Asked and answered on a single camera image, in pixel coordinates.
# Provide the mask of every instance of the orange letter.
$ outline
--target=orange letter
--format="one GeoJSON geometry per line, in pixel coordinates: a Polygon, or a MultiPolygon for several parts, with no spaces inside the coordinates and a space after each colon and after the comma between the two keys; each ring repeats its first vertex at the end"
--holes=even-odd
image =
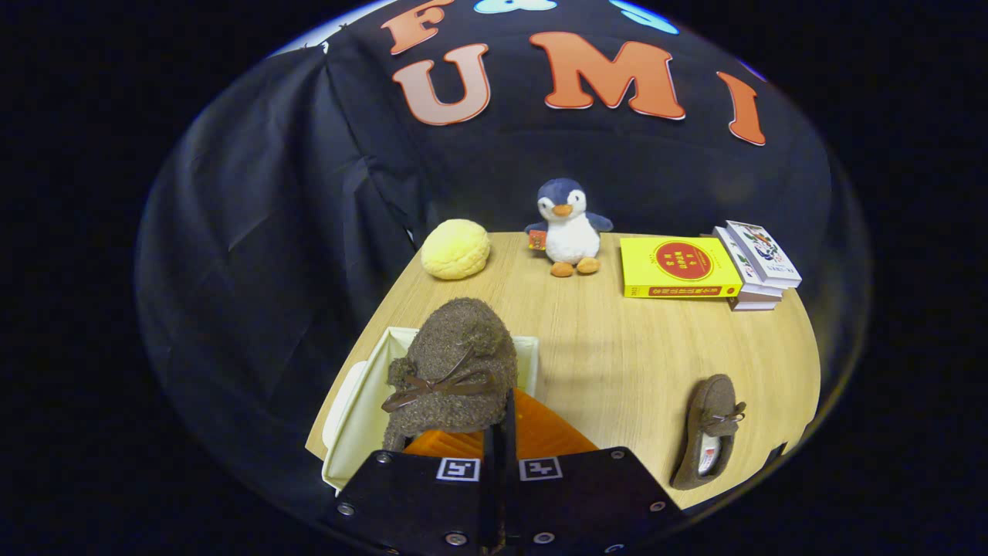
{"type": "Polygon", "coordinates": [[[480,59],[486,51],[487,45],[467,45],[443,56],[445,61],[456,64],[459,78],[463,80],[463,99],[453,104],[444,104],[436,98],[436,89],[429,78],[429,70],[434,65],[431,60],[417,61],[395,71],[392,79],[405,91],[405,101],[412,116],[423,124],[445,126],[466,122],[483,112],[491,100],[484,60],[480,59]]]}
{"type": "Polygon", "coordinates": [[[727,126],[727,129],[739,139],[757,146],[764,146],[765,136],[762,135],[762,130],[758,125],[758,109],[755,108],[755,97],[758,96],[755,89],[723,71],[718,71],[717,77],[727,83],[727,89],[731,92],[731,102],[734,103],[734,121],[731,122],[730,126],[727,126]]]}
{"type": "Polygon", "coordinates": [[[387,20],[382,29],[388,28],[391,36],[394,37],[394,46],[391,47],[392,54],[401,54],[408,48],[423,43],[431,39],[439,32],[438,29],[426,29],[422,27],[423,22],[439,23],[443,20],[442,8],[433,6],[446,6],[452,4],[453,0],[431,0],[425,4],[412,8],[407,12],[387,20]]]}
{"type": "Polygon", "coordinates": [[[590,108],[594,104],[594,97],[580,87],[582,75],[608,108],[620,104],[634,80],[635,96],[628,102],[631,110],[670,120],[686,117],[676,102],[669,76],[673,56],[658,46],[628,41],[610,61],[572,33],[538,33],[529,41],[544,48],[549,57],[555,90],[545,97],[545,104],[552,108],[590,108]]]}

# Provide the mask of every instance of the screw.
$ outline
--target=screw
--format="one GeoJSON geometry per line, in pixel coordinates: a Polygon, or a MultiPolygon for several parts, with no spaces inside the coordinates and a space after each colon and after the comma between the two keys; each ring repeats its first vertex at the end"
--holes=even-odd
{"type": "Polygon", "coordinates": [[[453,546],[463,546],[466,544],[466,535],[462,533],[448,533],[446,535],[446,542],[453,546]]]}

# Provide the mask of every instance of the brown slipper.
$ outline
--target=brown slipper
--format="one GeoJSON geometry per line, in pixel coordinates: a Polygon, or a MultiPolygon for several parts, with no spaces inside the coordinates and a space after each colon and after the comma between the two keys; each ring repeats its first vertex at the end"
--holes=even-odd
{"type": "Polygon", "coordinates": [[[695,489],[720,476],[730,460],[744,410],[744,402],[734,403],[734,385],[727,375],[713,375],[700,383],[690,403],[686,453],[673,477],[674,489],[695,489]]]}

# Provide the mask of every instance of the small red card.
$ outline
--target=small red card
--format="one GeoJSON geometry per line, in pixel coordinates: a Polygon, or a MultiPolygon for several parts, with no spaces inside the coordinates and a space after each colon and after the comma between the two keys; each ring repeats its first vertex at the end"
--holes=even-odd
{"type": "Polygon", "coordinates": [[[545,232],[541,230],[529,232],[529,249],[545,251],[545,232]]]}

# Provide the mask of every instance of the red circle on book cover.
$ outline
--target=red circle on book cover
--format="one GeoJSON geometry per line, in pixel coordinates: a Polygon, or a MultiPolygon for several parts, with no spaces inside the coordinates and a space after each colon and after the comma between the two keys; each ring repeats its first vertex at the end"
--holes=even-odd
{"type": "Polygon", "coordinates": [[[710,255],[695,245],[667,241],[655,249],[655,264],[666,274],[680,280],[701,280],[713,272],[710,255]]]}

